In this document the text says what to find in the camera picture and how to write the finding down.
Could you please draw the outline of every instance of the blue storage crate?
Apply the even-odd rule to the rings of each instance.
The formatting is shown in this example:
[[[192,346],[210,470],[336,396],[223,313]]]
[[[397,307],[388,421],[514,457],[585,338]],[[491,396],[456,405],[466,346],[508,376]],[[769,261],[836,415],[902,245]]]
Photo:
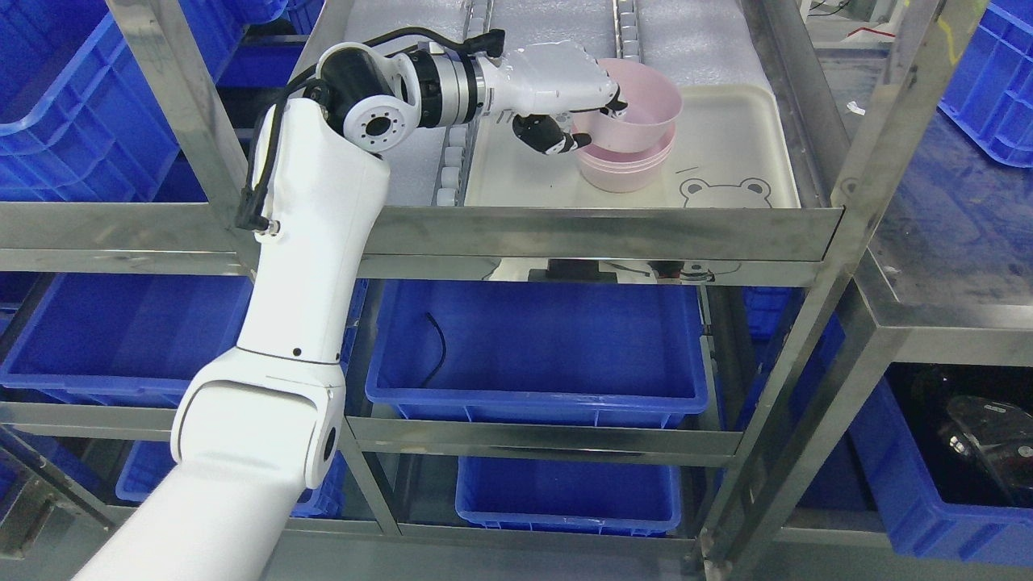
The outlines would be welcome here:
[[[18,482],[18,472],[0,464],[0,506],[3,504],[7,491],[15,482]]]
[[[789,304],[794,289],[780,286],[746,286],[743,300],[746,302],[746,320],[750,327],[750,337],[755,341],[766,341],[778,330],[782,311]]]
[[[268,3],[182,0],[214,78]],[[179,146],[106,5],[0,2],[0,200],[150,201]]]
[[[62,274],[0,364],[0,385],[66,403],[170,407],[231,347],[244,277]]]
[[[287,0],[227,0],[238,22],[265,24],[280,18],[287,7]]]
[[[689,286],[390,281],[366,394],[407,419],[674,428],[707,408],[700,334]]]
[[[994,159],[1033,167],[1033,2],[987,7],[940,109]]]
[[[60,468],[65,476],[77,482],[83,488],[94,494],[100,492],[102,488],[100,477],[83,463],[77,456],[61,446],[57,439],[25,432],[19,432],[18,435],[52,464]]]
[[[304,44],[242,44],[219,79],[220,87],[283,87]]]
[[[39,275],[34,272],[0,272],[0,309],[17,310]]]
[[[850,436],[897,553],[1033,567],[1033,509],[944,502],[885,380]]]
[[[298,34],[311,34],[316,26],[316,19],[322,11],[323,0],[290,0],[283,16],[294,25]]]
[[[682,520],[679,468],[459,459],[456,512],[486,528],[655,537]]]
[[[143,502],[176,466],[167,441],[137,441],[129,451],[122,473],[115,485],[115,495],[129,502]],[[344,478],[348,466],[338,452],[326,478],[316,489],[307,489],[290,512],[292,517],[338,518],[344,509]]]

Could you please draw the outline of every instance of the metal shelf rail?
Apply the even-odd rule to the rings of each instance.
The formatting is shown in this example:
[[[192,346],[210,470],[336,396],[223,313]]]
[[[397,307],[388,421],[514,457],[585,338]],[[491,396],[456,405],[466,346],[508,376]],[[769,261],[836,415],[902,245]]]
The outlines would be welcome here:
[[[616,1],[620,6],[625,0]],[[229,225],[238,187],[244,181],[244,156],[178,2],[107,3],[209,203],[0,203],[0,270],[252,273],[256,245],[249,235]],[[343,36],[351,4],[326,2],[299,69]],[[806,487],[813,477],[811,468],[820,465],[819,461],[794,462],[799,458],[788,453],[796,439],[782,452],[775,437],[787,415],[791,392],[787,388],[795,384],[847,287],[985,0],[913,0],[910,5],[887,72],[851,143],[800,19],[799,5],[794,0],[743,3],[779,102],[803,209],[388,207],[367,245],[359,274],[369,278],[480,279],[486,261],[491,267],[514,258],[543,264],[549,258],[605,256],[643,264],[686,262],[699,265],[703,272],[722,272],[711,265],[730,261],[741,265],[735,273],[706,282],[807,287],[757,410],[743,432],[347,416],[340,450],[376,522],[292,520],[290,528],[394,541],[583,550],[620,547],[622,552],[696,557],[702,553],[708,575],[747,577],[755,555],[790,516],[792,507],[784,511],[783,500],[791,495],[781,492],[790,486]],[[364,385],[366,369],[362,367],[353,365],[349,370],[349,385]],[[821,411],[820,403],[812,405],[807,418],[820,424],[825,418]],[[158,409],[0,403],[2,429],[51,435],[164,439],[171,416],[170,410]],[[831,449],[835,438],[828,441]],[[822,452],[827,454],[824,439],[807,444],[816,448],[806,450],[806,459],[817,461],[824,457]],[[699,508],[706,522],[698,543],[694,530],[684,539],[532,533],[399,522],[398,499],[376,457],[378,452],[678,464],[720,467],[724,475],[720,487],[711,491],[712,506]],[[779,452],[778,463],[766,461]],[[774,466],[766,476],[765,465]],[[117,522],[127,514],[124,508],[80,492],[68,494],[84,510],[96,509],[98,520]],[[793,536],[788,530],[781,533],[783,540]]]

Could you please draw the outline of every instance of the bear cartoon print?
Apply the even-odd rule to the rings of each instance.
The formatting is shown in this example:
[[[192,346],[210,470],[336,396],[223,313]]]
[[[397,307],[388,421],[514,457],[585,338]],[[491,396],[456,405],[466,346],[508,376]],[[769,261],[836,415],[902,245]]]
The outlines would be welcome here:
[[[683,208],[772,208],[772,186],[760,178],[746,178],[738,184],[711,184],[689,178],[679,187]]]

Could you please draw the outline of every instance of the stacked bowls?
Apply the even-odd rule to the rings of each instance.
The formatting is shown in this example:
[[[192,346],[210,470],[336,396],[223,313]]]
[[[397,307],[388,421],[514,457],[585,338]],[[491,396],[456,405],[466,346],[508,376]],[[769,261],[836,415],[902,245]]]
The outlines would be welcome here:
[[[628,108],[620,118],[599,112],[574,115],[576,130],[592,136],[591,145],[574,152],[577,166],[599,189],[635,191],[660,176],[670,155],[682,95],[666,77],[641,63],[600,59],[599,65],[620,85]]]

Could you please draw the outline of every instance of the robotic arm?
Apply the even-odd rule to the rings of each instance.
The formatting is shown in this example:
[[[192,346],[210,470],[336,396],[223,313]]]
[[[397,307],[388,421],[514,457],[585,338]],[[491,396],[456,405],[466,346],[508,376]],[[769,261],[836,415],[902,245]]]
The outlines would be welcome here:
[[[372,49],[412,33],[436,42],[392,56]],[[403,29],[337,44],[267,112],[237,216],[261,243],[237,345],[197,373],[177,409],[178,465],[75,580],[259,577],[299,495],[320,485],[337,450],[348,302],[387,193],[376,154],[417,127],[503,111],[521,141],[561,153],[590,139],[552,115],[626,106],[577,44],[503,55],[502,43],[497,30],[460,44]]]

